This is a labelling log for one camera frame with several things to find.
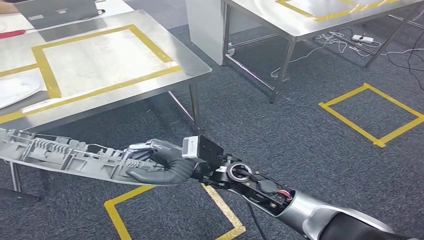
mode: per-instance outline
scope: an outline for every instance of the electrical cable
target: electrical cable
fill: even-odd
[[[353,37],[354,36],[354,31],[352,30],[352,29],[350,29],[350,28],[342,28],[342,29],[337,29],[337,33],[340,33],[340,31],[343,31],[343,30],[349,30],[350,31],[350,37]]]
[[[87,18],[82,18],[82,19],[80,19],[80,21],[81,21],[81,20],[89,20],[89,19],[92,19],[92,18],[98,17],[98,16],[100,16],[100,15],[102,15],[102,14],[104,14],[104,13],[106,13],[106,10],[104,10],[104,9],[99,9],[99,10],[97,10],[97,15],[96,15],[96,16],[91,16],[91,17],[87,17]]]
[[[413,45],[413,48],[412,49],[415,49],[415,47],[417,46],[417,44],[418,44],[418,42],[420,41],[420,39],[423,37],[423,35],[424,35],[424,31],[421,33],[421,35],[419,36],[419,38],[415,41],[415,43],[414,43],[414,45]],[[420,80],[418,79],[418,77],[415,75],[415,74],[413,74],[412,72],[411,72],[411,64],[410,64],[410,60],[411,60],[411,57],[412,57],[412,54],[414,53],[414,50],[412,50],[411,51],[411,53],[409,54],[409,57],[408,57],[408,60],[406,61],[407,63],[408,63],[408,72],[409,72],[409,74],[411,74],[414,78],[415,78],[415,80],[418,82],[418,85],[419,85],[419,87],[421,88],[421,90],[423,90],[424,91],[424,88],[423,88],[423,86],[421,86],[421,82],[420,82]]]
[[[336,38],[336,37],[334,37],[334,35],[337,35],[337,36],[339,36],[339,37],[341,37],[341,38],[343,38],[345,35],[343,34],[343,33],[340,33],[339,31],[343,31],[343,30],[350,30],[351,31],[351,33],[352,33],[352,35],[353,35],[353,30],[352,29],[350,29],[350,28],[343,28],[343,29],[340,29],[340,30],[338,30],[337,32],[332,32],[332,31],[330,31],[330,32],[328,32],[329,34],[331,34],[330,36],[327,36],[326,34],[320,34],[320,35],[318,35],[317,37],[315,37],[315,39],[314,40],[318,40],[317,42],[318,43],[320,43],[320,44],[323,44],[322,46],[320,46],[320,47],[317,47],[317,48],[314,48],[313,50],[311,50],[307,55],[305,55],[305,56],[302,56],[302,57],[299,57],[299,58],[297,58],[297,59],[295,59],[295,60],[291,60],[291,61],[289,61],[289,63],[294,63],[294,62],[296,62],[296,61],[298,61],[298,60],[301,60],[301,59],[304,59],[304,58],[307,58],[307,57],[309,57],[315,50],[318,50],[318,49],[322,49],[322,48],[324,48],[326,45],[332,45],[332,44],[338,44],[338,51],[339,51],[339,53],[341,53],[341,54],[343,54],[344,52],[345,52],[345,50],[346,50],[346,48],[348,47],[348,44],[346,43],[346,42],[344,42],[344,41],[342,41],[342,40],[340,40],[340,39],[338,39],[338,38]],[[370,47],[370,48],[379,48],[379,47],[381,47],[381,42],[378,42],[378,41],[373,41],[373,42],[371,42],[371,44],[373,44],[373,45],[370,45],[369,43],[367,43],[367,42],[358,42],[357,43],[359,46],[360,45],[364,45],[364,46],[367,46],[367,47]],[[356,51],[356,53],[358,54],[358,55],[360,55],[361,57],[369,57],[370,56],[370,54],[362,54],[361,52],[361,50],[360,49],[358,49],[358,48],[355,48],[355,47],[353,47],[353,46],[350,46],[349,47],[350,49],[352,49],[352,50],[354,50],[354,51]],[[397,64],[395,64],[394,62],[392,62],[392,60],[390,59],[390,57],[389,57],[389,54],[405,54],[405,53],[407,53],[407,52],[414,52],[414,51],[421,51],[421,50],[424,50],[424,48],[412,48],[412,49],[408,49],[408,50],[405,50],[405,51],[402,51],[402,52],[400,52],[400,51],[390,51],[390,52],[387,52],[387,51],[385,51],[385,53],[380,53],[380,55],[381,56],[387,56],[388,57],[388,59],[389,59],[389,61],[393,64],[393,65],[395,65],[396,67],[399,67],[399,68],[404,68],[404,69],[409,69],[409,67],[406,67],[406,66],[399,66],[399,65],[397,65]],[[272,77],[272,78],[278,78],[278,71],[280,70],[281,68],[279,67],[279,68],[277,68],[277,69],[275,69],[274,71],[272,71],[271,72],[271,74],[270,74],[270,76]],[[415,69],[415,68],[410,68],[411,70],[414,70],[414,71],[421,71],[421,72],[424,72],[424,70],[421,70],[421,69]]]
[[[255,183],[259,182],[259,179],[257,179],[253,174],[251,174],[247,170],[244,170],[244,169],[240,169],[239,168],[239,169],[236,169],[235,172],[238,173],[238,174],[244,175],[246,177],[249,177]]]
[[[253,208],[250,204],[250,202],[246,202],[247,207],[249,208],[250,214],[253,218],[254,224],[256,224],[257,229],[259,230],[260,235],[262,236],[263,240],[268,240],[267,236],[265,236],[264,231],[262,230],[261,226],[259,225],[258,219],[255,216],[255,212],[253,211]]]
[[[6,31],[6,29],[8,29],[8,26],[6,25],[5,22],[2,22],[1,25],[3,25],[4,28],[0,30],[0,33]]]
[[[319,38],[315,38],[315,39],[321,39],[321,38],[324,38],[326,41],[325,42],[321,42],[322,44],[324,44],[323,46],[320,46],[320,47],[317,47],[317,48],[315,48],[315,49],[313,49],[312,51],[310,51],[307,55],[305,55],[305,56],[302,56],[302,57],[299,57],[298,59],[295,59],[295,60],[291,60],[291,61],[289,61],[289,63],[294,63],[294,62],[296,62],[296,61],[299,61],[299,60],[301,60],[301,59],[304,59],[304,58],[307,58],[307,57],[309,57],[309,55],[311,55],[315,50],[318,50],[318,49],[322,49],[322,48],[324,48],[327,44],[333,44],[333,43],[335,43],[335,42],[332,42],[332,38],[333,38],[333,36],[336,34],[336,32],[333,32],[332,33],[332,35],[330,36],[330,37],[326,37],[325,36],[325,34],[321,34],[320,36],[319,36]],[[279,68],[277,68],[277,69],[275,69],[274,71],[272,71],[271,72],[271,77],[272,78],[278,78],[278,71],[281,69],[281,67],[279,67]]]
[[[286,190],[280,189],[277,191],[277,193],[284,195],[288,200],[293,199],[292,195]]]

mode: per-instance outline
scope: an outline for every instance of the black cable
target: black cable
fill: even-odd
[[[246,202],[247,206],[249,208],[250,214],[252,215],[254,224],[256,224],[257,229],[259,230],[260,235],[262,236],[263,240],[268,240],[267,236],[265,236],[264,231],[262,231],[261,226],[259,225],[258,219],[255,216],[255,212],[253,211],[253,208],[249,202]]]
[[[388,60],[389,60],[389,62],[390,62],[391,64],[393,64],[393,65],[395,65],[396,67],[401,68],[401,69],[409,69],[409,67],[407,67],[407,66],[399,66],[399,65],[397,65],[396,63],[394,63],[394,62],[392,61],[392,59],[390,59],[390,56],[389,56],[389,54],[387,54],[387,51],[386,51],[386,50],[385,50],[385,53],[386,53],[386,56],[388,57]],[[422,69],[416,69],[416,68],[411,68],[411,70],[424,72],[424,70],[422,70]]]
[[[254,181],[255,183],[259,182],[259,179],[257,179],[253,174],[251,174],[250,172],[248,172],[245,169],[236,169],[235,170],[236,173],[244,175],[246,177],[249,177],[252,181]]]
[[[91,17],[87,17],[87,18],[82,18],[82,19],[80,19],[80,21],[81,21],[81,20],[89,20],[89,19],[92,19],[92,18],[98,17],[98,16],[100,16],[100,15],[102,15],[102,14],[104,14],[104,13],[106,13],[106,10],[104,10],[104,9],[99,9],[99,10],[97,10],[97,15],[95,15],[95,16],[91,16]]]
[[[337,29],[336,33],[339,33],[340,31],[343,31],[343,30],[349,30],[350,31],[350,37],[354,36],[354,31],[350,28]]]
[[[415,44],[413,45],[412,51],[411,51],[411,53],[409,54],[409,57],[408,57],[408,61],[406,61],[406,62],[408,63],[409,74],[411,74],[415,78],[415,80],[418,82],[418,85],[421,88],[421,90],[424,91],[424,88],[423,88],[423,86],[421,86],[421,82],[418,79],[418,77],[411,72],[411,64],[410,64],[410,60],[411,60],[412,54],[414,53],[415,47],[417,46],[417,43],[420,41],[420,39],[423,37],[423,35],[424,35],[424,31],[421,33],[421,35],[419,36],[419,38],[416,40]]]

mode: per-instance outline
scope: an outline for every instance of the steel tabletop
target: steel tabletop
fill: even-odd
[[[345,25],[364,22],[423,0],[223,0],[272,28],[282,37],[302,41]]]
[[[0,81],[43,81],[42,91],[0,109],[0,128],[32,131],[181,86],[197,104],[196,83],[212,71],[143,10],[2,39],[0,59]]]

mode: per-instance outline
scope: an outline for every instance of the gray plastic part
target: gray plastic part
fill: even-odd
[[[149,172],[163,171],[164,167],[152,161],[149,154],[146,150],[137,153],[135,157],[138,159],[126,159],[123,151],[97,144],[86,144],[68,137],[0,128],[0,159],[114,183],[151,186],[137,182],[126,173],[129,168],[141,168]]]

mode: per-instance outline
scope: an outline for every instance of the power strip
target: power strip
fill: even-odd
[[[374,38],[361,35],[353,35],[352,40],[367,44],[372,44],[374,42]]]

